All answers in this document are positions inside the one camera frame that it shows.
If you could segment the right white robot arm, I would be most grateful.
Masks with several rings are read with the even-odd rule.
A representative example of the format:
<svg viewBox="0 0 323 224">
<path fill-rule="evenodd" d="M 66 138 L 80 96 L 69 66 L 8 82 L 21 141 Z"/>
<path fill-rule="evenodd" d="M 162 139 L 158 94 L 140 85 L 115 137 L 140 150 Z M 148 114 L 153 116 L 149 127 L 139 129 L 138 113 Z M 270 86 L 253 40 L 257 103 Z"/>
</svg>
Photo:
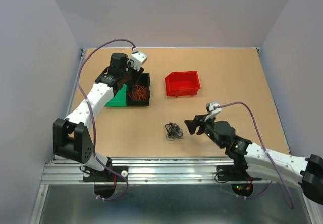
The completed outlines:
<svg viewBox="0 0 323 224">
<path fill-rule="evenodd" d="M 322 157 L 315 154 L 298 157 L 264 149 L 238 136 L 227 121 L 215 121 L 206 115 L 196 115 L 184 123 L 191 135 L 206 135 L 233 160 L 230 165 L 217 167 L 216 180 L 273 181 L 294 189 L 300 188 L 308 199 L 322 204 Z"/>
</svg>

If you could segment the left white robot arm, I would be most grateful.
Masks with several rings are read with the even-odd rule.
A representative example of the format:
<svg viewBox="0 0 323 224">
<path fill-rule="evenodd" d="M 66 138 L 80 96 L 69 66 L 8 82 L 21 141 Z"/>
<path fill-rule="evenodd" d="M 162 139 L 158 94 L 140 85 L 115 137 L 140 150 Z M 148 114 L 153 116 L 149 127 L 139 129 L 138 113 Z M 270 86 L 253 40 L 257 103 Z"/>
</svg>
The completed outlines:
<svg viewBox="0 0 323 224">
<path fill-rule="evenodd" d="M 116 177 L 112 160 L 96 152 L 95 118 L 124 85 L 133 87 L 138 82 L 147 61 L 147 55 L 135 51 L 131 55 L 113 53 L 110 64 L 95 79 L 88 94 L 65 118 L 57 118 L 52 127 L 54 155 L 82 165 L 86 180 L 109 181 Z"/>
</svg>

